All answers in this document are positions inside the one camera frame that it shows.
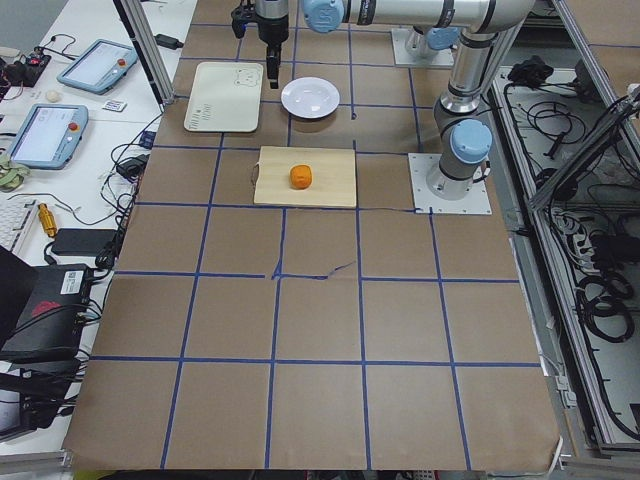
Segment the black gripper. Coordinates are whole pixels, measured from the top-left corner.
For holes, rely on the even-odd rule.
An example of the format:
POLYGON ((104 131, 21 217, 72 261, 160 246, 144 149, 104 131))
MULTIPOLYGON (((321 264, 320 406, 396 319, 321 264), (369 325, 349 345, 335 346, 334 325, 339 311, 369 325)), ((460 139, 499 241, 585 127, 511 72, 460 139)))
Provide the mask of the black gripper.
POLYGON ((279 88, 281 44, 289 36, 289 1, 256 0, 255 13, 259 38, 267 44, 267 79, 270 88, 277 90, 279 88))

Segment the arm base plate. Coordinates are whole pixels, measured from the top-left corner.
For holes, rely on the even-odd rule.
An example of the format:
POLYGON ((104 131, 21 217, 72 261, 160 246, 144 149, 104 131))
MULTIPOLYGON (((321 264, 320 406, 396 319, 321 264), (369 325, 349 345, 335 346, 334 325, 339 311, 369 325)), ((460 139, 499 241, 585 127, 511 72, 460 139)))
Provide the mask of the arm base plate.
POLYGON ((458 42, 457 27, 429 28, 413 26, 391 30, 396 66, 427 69, 451 69, 453 50, 458 42))
POLYGON ((477 168, 467 180, 452 180, 440 170, 440 154, 408 155, 414 209, 420 214, 491 215, 485 181, 477 168))

